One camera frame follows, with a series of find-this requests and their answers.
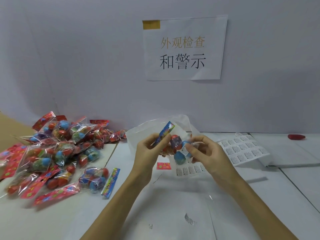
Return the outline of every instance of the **white paper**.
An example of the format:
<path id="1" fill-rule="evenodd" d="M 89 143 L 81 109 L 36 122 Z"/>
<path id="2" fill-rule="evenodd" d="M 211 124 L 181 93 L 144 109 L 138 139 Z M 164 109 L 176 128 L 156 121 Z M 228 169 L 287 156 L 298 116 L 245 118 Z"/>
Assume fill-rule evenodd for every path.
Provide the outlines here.
<path id="1" fill-rule="evenodd" d="M 234 136 L 231 139 L 219 141 L 218 144 L 222 146 L 234 166 L 270 155 L 250 135 Z"/>
<path id="2" fill-rule="evenodd" d="M 228 16 L 161 20 L 143 30 L 149 81 L 220 79 Z"/>

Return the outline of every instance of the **white table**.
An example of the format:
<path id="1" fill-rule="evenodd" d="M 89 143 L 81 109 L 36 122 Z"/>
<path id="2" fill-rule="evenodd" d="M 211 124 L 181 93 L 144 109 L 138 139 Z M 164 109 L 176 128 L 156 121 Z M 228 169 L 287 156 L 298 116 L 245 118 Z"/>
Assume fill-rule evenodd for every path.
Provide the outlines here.
<path id="1" fill-rule="evenodd" d="M 262 145 L 269 146 L 269 141 L 277 141 L 279 139 L 287 139 L 287 143 L 290 143 L 293 147 L 299 145 L 306 152 L 310 153 L 314 157 L 320 160 L 320 134 L 304 134 L 306 138 L 301 141 L 292 141 L 287 138 L 288 134 L 264 134 L 264 133 L 252 133 L 251 134 Z M 296 167 L 296 168 L 282 168 L 283 173 L 297 186 L 297 188 L 306 196 L 314 207 L 320 211 L 320 166 L 314 167 Z"/>
<path id="2" fill-rule="evenodd" d="M 222 140 L 228 136 L 234 135 L 234 133 L 205 134 L 214 141 Z M 130 173 L 133 162 L 134 159 L 130 155 L 128 145 L 124 142 L 120 142 L 107 164 L 107 168 L 109 170 L 114 167 L 121 168 L 112 196 L 119 189 L 121 184 L 125 181 L 126 177 Z M 250 167 L 262 169 L 266 174 L 268 180 L 251 183 L 250 185 L 270 207 L 270 209 L 277 215 L 277 217 L 300 240 L 319 239 L 320 214 L 299 192 L 299 190 L 286 178 L 286 176 L 278 169 L 264 168 L 258 161 L 253 161 L 250 164 Z M 178 224 L 175 218 L 173 218 L 173 216 L 170 214 L 170 211 L 165 211 L 166 215 L 154 214 L 154 218 L 152 215 L 150 215 L 150 205 L 157 205 L 155 209 L 157 212 L 159 211 L 158 206 L 161 204 L 161 202 L 156 202 L 157 198 L 153 198 L 153 201 L 147 200 L 149 197 L 152 197 L 148 194 L 148 192 L 150 192 L 150 190 L 165 190 L 164 188 L 161 188 L 161 186 L 166 181 L 166 178 L 162 177 L 163 176 L 161 176 L 156 183 L 148 185 L 141 193 L 142 195 L 140 195 L 137 201 L 134 203 L 134 206 L 125 224 L 125 230 L 132 235 L 130 237 L 128 233 L 124 233 L 127 237 L 126 239 L 143 239 L 143 236 L 149 236 L 150 224 L 153 225 L 154 229 L 158 229 L 160 228 L 159 225 L 166 225 L 168 222 L 171 222 L 174 226 Z M 157 179 L 153 177 L 151 182 L 153 183 L 156 180 Z M 218 240 L 259 239 L 245 215 L 228 195 L 224 194 L 218 189 L 217 186 L 214 186 L 214 184 L 212 184 L 212 188 L 208 188 L 206 191 L 203 191 L 204 187 L 201 182 L 199 182 L 198 185 L 197 182 L 193 182 L 193 184 L 194 185 L 191 185 L 190 183 L 189 188 L 183 187 L 183 185 L 185 185 L 184 182 L 177 183 L 176 181 L 170 181 L 167 182 L 166 185 L 172 185 L 171 187 L 174 190 L 177 190 L 175 187 L 179 186 L 180 188 L 178 191 L 176 191 L 179 195 L 188 193 L 188 195 L 192 196 L 193 199 L 197 201 L 195 206 L 190 204 L 189 208 L 194 207 L 196 210 L 202 212 L 203 208 L 199 205 L 199 203 L 202 203 L 203 207 L 209 207 L 215 235 Z M 166 192 L 160 192 L 162 194 L 166 193 L 174 195 L 168 190 Z M 70 231 L 66 235 L 65 239 L 78 240 L 97 218 L 102 209 L 106 206 L 107 202 L 107 200 L 101 200 L 98 197 L 91 198 L 91 207 L 83 208 L 83 210 L 76 215 L 74 221 L 70 225 Z M 174 210 L 174 208 L 172 208 L 174 205 L 170 204 L 170 201 L 168 202 L 167 207 L 171 207 L 170 209 Z M 139 235 L 137 234 L 137 231 L 134 230 L 133 226 L 136 226 L 135 228 L 139 231 Z M 170 229 L 164 228 L 163 230 L 166 231 L 166 234 L 170 232 Z M 161 239 L 159 234 L 161 234 L 161 232 L 156 230 L 154 238 Z M 179 232 L 179 228 L 177 228 L 175 232 L 172 232 L 172 237 L 176 238 L 179 236 L 183 236 L 183 232 Z"/>
<path id="3" fill-rule="evenodd" d="M 116 144 L 106 144 L 101 150 L 101 158 L 91 165 L 104 167 L 115 146 Z M 77 168 L 72 181 L 76 181 L 81 172 Z M 12 179 L 8 178 L 0 183 L 1 192 Z M 2 198 L 0 199 L 1 239 L 63 239 L 78 212 L 90 208 L 91 199 L 96 197 L 100 198 L 98 195 L 91 195 L 90 192 L 80 192 L 42 209 L 31 208 L 34 199 Z"/>

